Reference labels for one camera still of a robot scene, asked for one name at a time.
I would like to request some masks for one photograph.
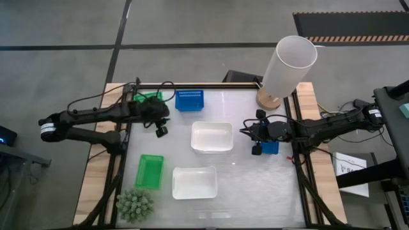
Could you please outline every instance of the green basket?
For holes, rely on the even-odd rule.
[[[156,96],[156,93],[145,93],[144,96],[135,95],[134,96],[134,101],[143,102],[145,100],[145,97],[149,98],[151,96]],[[163,101],[162,92],[158,93],[158,98],[159,98],[159,100]]]
[[[141,155],[135,187],[159,189],[162,179],[164,157],[159,155]]]

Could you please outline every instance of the blue plastic basket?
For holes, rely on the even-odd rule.
[[[200,111],[205,106],[203,90],[176,91],[175,107],[181,112]]]
[[[277,141],[269,141],[269,142],[262,142],[261,147],[263,149],[263,153],[266,154],[278,154],[279,153],[279,143]]]

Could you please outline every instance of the floor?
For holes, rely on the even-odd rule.
[[[115,44],[126,3],[2,0],[0,46]],[[278,42],[297,33],[293,12],[375,10],[402,10],[402,6],[398,0],[134,0],[124,13],[122,44]],[[111,48],[0,51],[0,105],[6,108],[0,112],[0,125],[19,134],[18,148],[52,159],[46,170],[33,168],[40,177],[36,185],[27,179],[14,229],[70,226],[79,196],[89,144],[42,142],[40,118],[65,110],[72,100],[101,93],[106,79],[220,82],[228,70],[263,75],[274,48],[121,50],[114,72],[112,66],[108,71],[115,52]],[[313,82],[319,103],[333,111],[355,98],[372,101],[374,88],[407,80],[408,59],[409,46],[320,47],[304,80]],[[78,108],[99,103],[92,99]],[[353,132],[343,137],[357,141],[371,135]],[[395,157],[380,138],[360,144],[335,139],[330,149],[372,151],[379,162]],[[389,225],[382,206],[344,205],[354,226]]]

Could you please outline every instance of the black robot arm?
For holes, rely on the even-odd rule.
[[[256,141],[252,149],[253,155],[260,155],[262,152],[260,143],[267,141],[298,142],[302,146],[302,153],[308,153],[323,141],[330,141],[339,135],[357,129],[376,131],[383,126],[382,115],[375,103],[356,100],[354,105],[357,108],[352,111],[319,120],[295,121],[289,119],[289,122],[293,122],[294,129],[287,122],[270,123],[269,117],[281,115],[266,116],[265,111],[259,109],[256,112],[259,122],[240,131]]]
[[[169,109],[164,102],[156,97],[150,97],[144,102],[119,102],[108,108],[87,109],[82,111],[63,111],[51,114],[45,119],[38,121],[41,126],[41,138],[46,142],[59,142],[65,139],[86,141],[91,144],[102,144],[110,154],[122,154],[121,136],[119,132],[108,131],[106,133],[74,128],[74,125],[112,121],[115,123],[154,123],[156,124],[157,136],[162,137],[167,133],[165,117],[169,115]]]

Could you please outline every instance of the black floor mat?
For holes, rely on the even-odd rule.
[[[298,35],[312,42],[409,41],[405,11],[294,13]]]

